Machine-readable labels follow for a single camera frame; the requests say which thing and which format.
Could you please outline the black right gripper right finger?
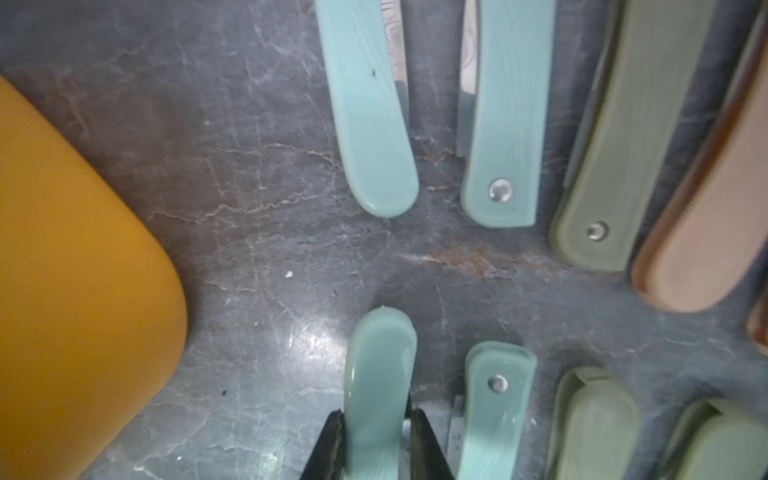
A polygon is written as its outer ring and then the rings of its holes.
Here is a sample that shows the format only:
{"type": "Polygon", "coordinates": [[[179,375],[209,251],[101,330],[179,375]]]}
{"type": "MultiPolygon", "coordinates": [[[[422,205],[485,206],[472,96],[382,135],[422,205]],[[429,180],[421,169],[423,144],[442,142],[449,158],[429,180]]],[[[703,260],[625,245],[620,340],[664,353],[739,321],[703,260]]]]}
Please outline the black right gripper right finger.
{"type": "Polygon", "coordinates": [[[454,480],[425,412],[410,415],[410,475],[413,480],[454,480]]]}

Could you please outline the green handled fruit knife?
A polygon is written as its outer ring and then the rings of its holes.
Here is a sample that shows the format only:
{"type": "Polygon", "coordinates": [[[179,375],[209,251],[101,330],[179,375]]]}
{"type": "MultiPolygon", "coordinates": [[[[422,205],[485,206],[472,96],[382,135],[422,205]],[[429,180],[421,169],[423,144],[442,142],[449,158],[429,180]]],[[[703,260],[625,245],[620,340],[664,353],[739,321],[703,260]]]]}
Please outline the green handled fruit knife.
{"type": "Polygon", "coordinates": [[[640,429],[633,396],[608,370],[569,370],[556,391],[546,477],[622,479],[640,429]]]}

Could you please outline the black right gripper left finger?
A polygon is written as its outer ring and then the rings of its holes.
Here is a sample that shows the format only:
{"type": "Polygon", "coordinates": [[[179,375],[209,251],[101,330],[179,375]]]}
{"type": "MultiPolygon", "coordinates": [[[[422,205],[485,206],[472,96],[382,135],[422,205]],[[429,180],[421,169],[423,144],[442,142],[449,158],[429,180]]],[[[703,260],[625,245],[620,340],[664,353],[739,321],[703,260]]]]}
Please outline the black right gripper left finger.
{"type": "Polygon", "coordinates": [[[307,460],[300,480],[339,480],[345,464],[345,422],[341,410],[332,411],[307,460]]]}

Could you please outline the dark grey green knife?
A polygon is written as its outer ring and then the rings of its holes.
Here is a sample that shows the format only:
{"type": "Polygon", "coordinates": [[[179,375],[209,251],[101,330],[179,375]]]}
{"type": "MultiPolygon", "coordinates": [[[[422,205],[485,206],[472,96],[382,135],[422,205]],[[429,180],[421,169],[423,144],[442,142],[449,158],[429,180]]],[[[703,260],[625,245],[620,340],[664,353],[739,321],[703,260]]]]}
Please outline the dark grey green knife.
{"type": "Polygon", "coordinates": [[[568,263],[626,268],[716,9],[614,1],[549,239],[568,263]]]}

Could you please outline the grey green fruit knife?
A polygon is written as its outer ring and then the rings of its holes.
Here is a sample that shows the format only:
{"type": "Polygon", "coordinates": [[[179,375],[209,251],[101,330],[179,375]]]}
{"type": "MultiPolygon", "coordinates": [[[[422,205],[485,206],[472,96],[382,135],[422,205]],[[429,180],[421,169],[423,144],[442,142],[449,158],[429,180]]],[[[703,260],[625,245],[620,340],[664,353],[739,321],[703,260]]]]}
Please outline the grey green fruit knife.
{"type": "Polygon", "coordinates": [[[461,204],[476,223],[536,222],[557,4],[468,1],[460,55],[456,154],[461,204]]]}

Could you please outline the brown fruit knife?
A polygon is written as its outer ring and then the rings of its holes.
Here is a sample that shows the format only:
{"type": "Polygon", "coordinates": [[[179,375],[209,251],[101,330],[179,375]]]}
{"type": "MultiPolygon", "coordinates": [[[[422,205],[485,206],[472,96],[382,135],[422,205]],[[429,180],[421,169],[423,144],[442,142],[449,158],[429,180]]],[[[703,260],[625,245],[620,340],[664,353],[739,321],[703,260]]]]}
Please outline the brown fruit knife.
{"type": "Polygon", "coordinates": [[[767,355],[767,291],[764,291],[752,307],[746,322],[746,332],[755,348],[767,355]]]}

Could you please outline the light green fruit knife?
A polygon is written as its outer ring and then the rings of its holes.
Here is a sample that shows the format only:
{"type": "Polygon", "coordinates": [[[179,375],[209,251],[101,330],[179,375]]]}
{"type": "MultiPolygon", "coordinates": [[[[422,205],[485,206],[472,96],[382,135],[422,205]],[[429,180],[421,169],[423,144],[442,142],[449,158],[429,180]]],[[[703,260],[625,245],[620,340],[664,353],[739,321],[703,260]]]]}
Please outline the light green fruit knife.
{"type": "Polygon", "coordinates": [[[530,350],[483,341],[465,359],[465,392],[456,439],[457,479],[513,477],[537,368],[530,350]]]}

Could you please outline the mint knife crosswise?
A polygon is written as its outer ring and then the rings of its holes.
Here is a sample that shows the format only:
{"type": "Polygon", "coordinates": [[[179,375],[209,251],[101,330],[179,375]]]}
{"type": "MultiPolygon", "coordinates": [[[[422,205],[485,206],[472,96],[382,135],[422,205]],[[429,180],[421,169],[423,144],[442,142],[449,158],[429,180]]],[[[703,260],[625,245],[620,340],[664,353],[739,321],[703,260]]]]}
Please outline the mint knife crosswise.
{"type": "Polygon", "coordinates": [[[767,473],[767,426],[724,399],[698,400],[680,416],[657,479],[761,479],[767,473]]]}

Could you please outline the pink handled fruit knife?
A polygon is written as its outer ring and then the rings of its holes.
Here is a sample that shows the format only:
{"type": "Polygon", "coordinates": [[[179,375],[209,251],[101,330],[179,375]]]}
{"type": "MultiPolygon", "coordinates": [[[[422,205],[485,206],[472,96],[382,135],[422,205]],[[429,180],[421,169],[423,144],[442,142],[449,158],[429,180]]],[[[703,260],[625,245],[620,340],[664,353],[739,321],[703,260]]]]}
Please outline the pink handled fruit knife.
{"type": "Polygon", "coordinates": [[[767,11],[760,10],[722,112],[643,243],[633,287],[696,312],[725,298],[767,240],[767,11]]]}

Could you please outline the mint knife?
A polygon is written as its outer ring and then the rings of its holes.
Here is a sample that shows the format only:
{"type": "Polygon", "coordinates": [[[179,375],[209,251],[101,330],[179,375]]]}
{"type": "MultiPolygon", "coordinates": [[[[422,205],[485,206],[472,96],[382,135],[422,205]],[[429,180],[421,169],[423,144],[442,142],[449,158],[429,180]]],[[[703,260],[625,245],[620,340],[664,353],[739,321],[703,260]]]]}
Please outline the mint knife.
{"type": "Polygon", "coordinates": [[[402,4],[320,0],[315,13],[346,180],[365,211],[397,217],[419,192],[402,4]]]}
{"type": "Polygon", "coordinates": [[[356,325],[344,375],[345,477],[396,479],[417,350],[404,312],[380,307],[356,325]]]}

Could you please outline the yellow storage box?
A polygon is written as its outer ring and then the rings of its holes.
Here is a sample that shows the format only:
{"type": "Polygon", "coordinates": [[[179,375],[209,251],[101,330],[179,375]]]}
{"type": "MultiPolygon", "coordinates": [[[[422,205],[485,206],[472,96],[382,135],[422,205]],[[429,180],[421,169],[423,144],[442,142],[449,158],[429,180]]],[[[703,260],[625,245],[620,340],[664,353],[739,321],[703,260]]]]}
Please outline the yellow storage box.
{"type": "Polygon", "coordinates": [[[163,388],[187,335],[158,241],[1,85],[1,475],[76,479],[163,388]]]}

